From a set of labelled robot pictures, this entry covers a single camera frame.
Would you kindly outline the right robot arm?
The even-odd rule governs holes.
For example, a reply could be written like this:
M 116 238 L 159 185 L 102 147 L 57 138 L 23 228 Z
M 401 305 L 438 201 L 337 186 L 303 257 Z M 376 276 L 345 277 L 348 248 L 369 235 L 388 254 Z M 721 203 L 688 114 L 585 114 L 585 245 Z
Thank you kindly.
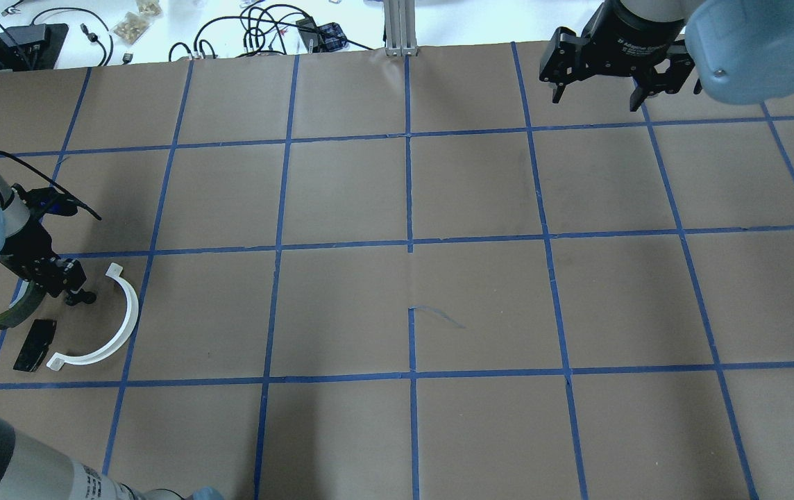
M 635 112 L 692 73 L 695 94 L 728 105 L 793 95 L 794 1 L 604 1 L 580 33 L 556 29 L 539 80 L 559 103 L 571 83 L 629 78 Z

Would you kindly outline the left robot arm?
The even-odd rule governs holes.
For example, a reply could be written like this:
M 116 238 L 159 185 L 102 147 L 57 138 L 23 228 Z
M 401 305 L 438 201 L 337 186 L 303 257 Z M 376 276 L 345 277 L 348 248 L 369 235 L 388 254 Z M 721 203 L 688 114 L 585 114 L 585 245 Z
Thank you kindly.
M 54 181 L 24 190 L 0 175 L 0 263 L 24 282 L 24 290 L 0 314 L 0 330 L 28 319 L 45 297 L 66 294 L 70 305 L 95 301 L 95 294 L 83 288 L 82 265 L 54 252 L 40 222 L 46 213 L 70 217 L 82 209 L 82 200 Z M 166 488 L 140 492 L 111 480 L 0 418 L 0 499 L 178 498 Z

